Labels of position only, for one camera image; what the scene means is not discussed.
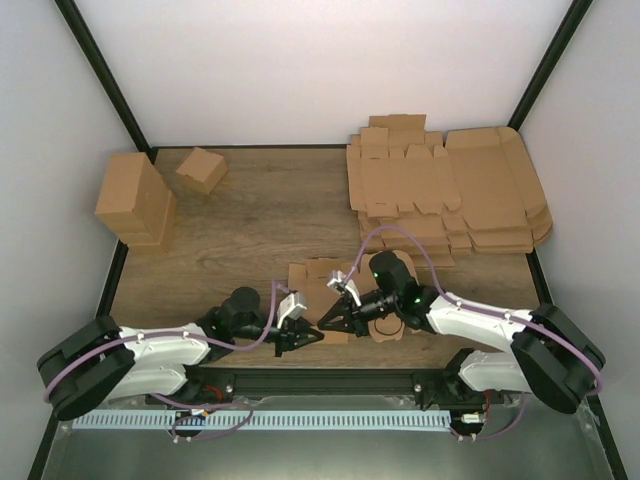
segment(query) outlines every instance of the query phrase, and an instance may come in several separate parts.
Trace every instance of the wooden table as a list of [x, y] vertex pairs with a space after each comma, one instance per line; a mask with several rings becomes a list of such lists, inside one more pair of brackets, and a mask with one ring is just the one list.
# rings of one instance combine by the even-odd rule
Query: wooden table
[[[235, 288], [251, 286], [269, 302], [269, 282], [287, 280], [288, 264], [312, 257], [353, 260], [360, 246], [349, 208], [340, 148], [225, 148], [229, 172], [205, 196], [173, 173], [188, 149], [161, 149], [156, 167], [178, 198], [172, 251], [129, 253], [111, 315], [121, 325], [178, 326], [219, 305]], [[538, 305], [524, 255], [456, 257], [439, 272], [444, 288], [470, 300], [505, 307]], [[421, 281], [431, 283], [428, 272]], [[219, 366], [443, 367], [460, 349], [457, 337], [406, 332], [402, 340], [311, 345], [273, 356], [273, 345], [234, 353]]]

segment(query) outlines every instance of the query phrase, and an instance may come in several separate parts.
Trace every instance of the gray floor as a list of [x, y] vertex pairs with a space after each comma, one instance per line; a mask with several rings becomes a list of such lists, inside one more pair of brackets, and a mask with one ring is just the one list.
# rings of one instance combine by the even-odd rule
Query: gray floor
[[[269, 399], [262, 409], [395, 409], [384, 397]], [[514, 408], [492, 407], [488, 430]], [[449, 434], [240, 432], [211, 442], [172, 443], [159, 431], [60, 430], [45, 479], [572, 479], [611, 474], [590, 412], [553, 412], [530, 400], [504, 437], [459, 444]]]

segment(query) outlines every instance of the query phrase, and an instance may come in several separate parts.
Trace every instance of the brown wood surface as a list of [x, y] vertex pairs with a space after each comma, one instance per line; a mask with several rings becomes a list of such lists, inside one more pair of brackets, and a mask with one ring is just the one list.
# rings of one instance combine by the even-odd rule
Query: brown wood surface
[[[353, 260], [360, 246], [349, 208], [343, 149], [213, 149], [229, 172], [210, 196], [174, 174], [188, 149], [162, 149], [156, 167], [178, 198], [168, 254], [129, 253], [111, 314], [120, 325], [172, 327], [199, 318], [243, 285], [267, 308], [270, 279], [311, 257]], [[444, 288], [471, 300], [531, 308], [537, 298], [524, 255], [456, 257], [439, 271]], [[428, 272], [421, 281], [431, 283]], [[442, 367], [468, 340], [406, 332], [402, 340], [311, 345], [273, 356], [273, 346], [233, 353], [219, 366]]]

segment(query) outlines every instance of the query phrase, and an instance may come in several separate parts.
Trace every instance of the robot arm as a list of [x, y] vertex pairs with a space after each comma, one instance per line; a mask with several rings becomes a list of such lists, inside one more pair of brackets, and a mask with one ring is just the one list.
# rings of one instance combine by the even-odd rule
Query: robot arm
[[518, 317], [562, 337], [601, 370], [605, 358], [595, 345], [557, 307], [510, 310], [464, 300], [434, 287], [419, 285], [393, 252], [381, 252], [370, 262], [378, 289], [360, 295], [344, 274], [334, 273], [329, 286], [341, 298], [318, 322], [320, 330], [368, 335], [368, 322], [395, 313], [407, 326], [433, 334], [458, 335], [500, 353], [461, 351], [447, 370], [455, 375], [444, 386], [464, 396], [469, 391], [532, 392], [549, 407], [574, 413], [593, 388], [587, 366], [562, 346], [533, 328], [510, 320]]
[[[105, 350], [64, 377], [49, 398], [54, 415], [71, 420], [105, 400], [150, 393], [193, 402], [203, 380], [192, 366], [215, 362], [232, 351], [205, 339], [231, 345], [236, 338], [257, 340], [267, 324], [259, 306], [258, 293], [241, 287], [220, 307], [177, 328], [133, 329], [117, 326], [111, 317], [96, 318], [40, 358], [38, 371], [45, 386], [87, 352], [118, 339], [137, 340]], [[276, 356], [324, 338], [300, 316], [305, 309], [304, 299], [296, 292], [281, 302], [276, 326], [269, 328], [264, 339], [274, 344]]]

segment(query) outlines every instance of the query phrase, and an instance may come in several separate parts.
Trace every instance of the gray wall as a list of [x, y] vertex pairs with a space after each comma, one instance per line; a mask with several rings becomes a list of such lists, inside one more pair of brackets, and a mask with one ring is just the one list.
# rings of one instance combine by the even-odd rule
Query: gray wall
[[539, 249], [554, 300], [607, 356], [602, 394], [640, 478], [640, 2], [593, 2], [523, 128], [555, 232]]
[[571, 0], [78, 0], [152, 145], [509, 120]]
[[92, 211], [132, 148], [52, 1], [0, 2], [0, 478], [24, 479], [51, 407], [35, 363], [95, 314], [115, 238]]

